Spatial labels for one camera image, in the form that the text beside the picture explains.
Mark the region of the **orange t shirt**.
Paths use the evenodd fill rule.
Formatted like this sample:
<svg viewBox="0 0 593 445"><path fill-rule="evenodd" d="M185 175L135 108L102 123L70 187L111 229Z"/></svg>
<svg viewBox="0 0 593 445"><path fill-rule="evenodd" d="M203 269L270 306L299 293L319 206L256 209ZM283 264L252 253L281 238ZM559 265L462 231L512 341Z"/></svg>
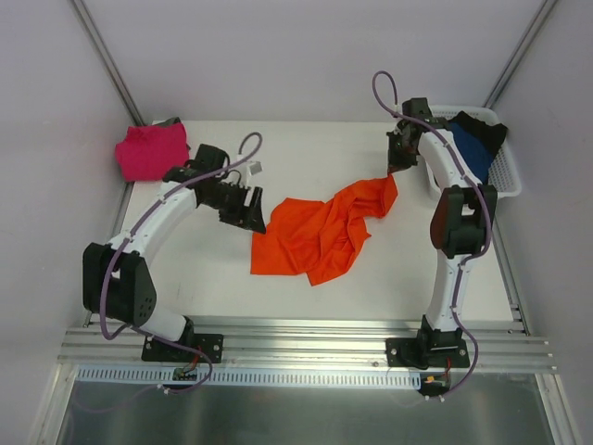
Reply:
<svg viewBox="0 0 593 445"><path fill-rule="evenodd" d="M346 274L365 241L368 218L383 219L398 197L395 180L359 180L328 201L286 198L272 212L265 234L254 234L250 272L304 274L319 286Z"/></svg>

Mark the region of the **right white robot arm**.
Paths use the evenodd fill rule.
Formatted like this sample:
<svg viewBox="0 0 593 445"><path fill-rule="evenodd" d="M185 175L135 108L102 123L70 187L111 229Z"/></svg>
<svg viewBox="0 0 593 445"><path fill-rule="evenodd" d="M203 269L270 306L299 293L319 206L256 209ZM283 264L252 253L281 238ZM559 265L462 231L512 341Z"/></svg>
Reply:
<svg viewBox="0 0 593 445"><path fill-rule="evenodd" d="M405 101L395 116L397 126L387 135L388 172L403 172L422 160L440 198L430 223L437 254L433 295L414 337L386 340L387 362L419 370L466 369L470 359L462 306L473 265L490 247L498 192L471 172L447 121L433 115L425 98Z"/></svg>

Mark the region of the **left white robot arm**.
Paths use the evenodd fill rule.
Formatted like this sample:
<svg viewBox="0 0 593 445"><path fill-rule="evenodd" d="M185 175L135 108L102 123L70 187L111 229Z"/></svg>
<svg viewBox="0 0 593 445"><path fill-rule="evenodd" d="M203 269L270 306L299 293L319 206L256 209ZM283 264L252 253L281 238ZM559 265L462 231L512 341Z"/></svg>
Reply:
<svg viewBox="0 0 593 445"><path fill-rule="evenodd" d="M200 145L193 159L165 173L154 201L129 229L86 247L82 303L98 315L105 339L132 329L160 342L174 360L193 353L193 322L158 304L150 265L168 236L201 206L217 211L221 223L265 234L263 189L249 183L262 171L254 157L238 152L232 159L218 147Z"/></svg>

